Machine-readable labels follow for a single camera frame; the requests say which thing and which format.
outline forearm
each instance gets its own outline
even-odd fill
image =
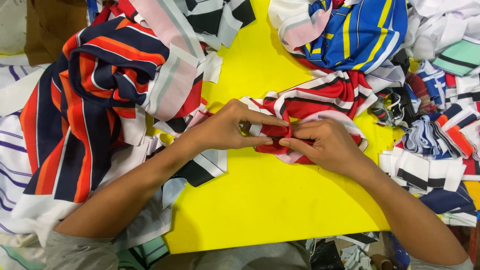
[[[192,141],[180,138],[92,196],[55,231],[86,238],[116,236],[163,183],[200,151],[195,148]]]
[[[371,160],[355,180],[380,206],[392,232],[410,255],[437,265],[457,265],[468,258],[437,215]]]

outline person's left hand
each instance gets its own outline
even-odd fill
[[[205,122],[184,132],[179,139],[194,140],[200,152],[207,149],[240,149],[273,143],[269,137],[243,136],[240,122],[288,126],[288,122],[282,119],[250,110],[238,99],[232,99]]]

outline gray sleeve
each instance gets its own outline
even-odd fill
[[[410,256],[411,270],[473,270],[473,264],[470,258],[458,265],[444,266],[421,261]]]
[[[111,241],[51,232],[45,246],[44,270],[117,270],[119,259]]]

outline blue and yellow striped fabric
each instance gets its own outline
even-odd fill
[[[310,16],[331,4],[332,0],[316,1]],[[405,0],[361,0],[333,10],[323,33],[303,50],[317,66],[370,73],[395,53],[406,32]]]

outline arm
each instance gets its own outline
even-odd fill
[[[121,176],[62,221],[54,231],[85,237],[116,236],[178,169],[200,152],[272,144],[267,137],[244,137],[239,122],[288,126],[288,123],[233,99],[214,116],[180,136],[162,152]]]
[[[380,206],[392,232],[410,255],[437,265],[458,265],[468,259],[463,247],[435,213],[365,156],[341,123],[326,119],[299,124],[293,136],[313,139],[315,143],[310,146],[295,138],[284,138],[280,144],[360,184]]]

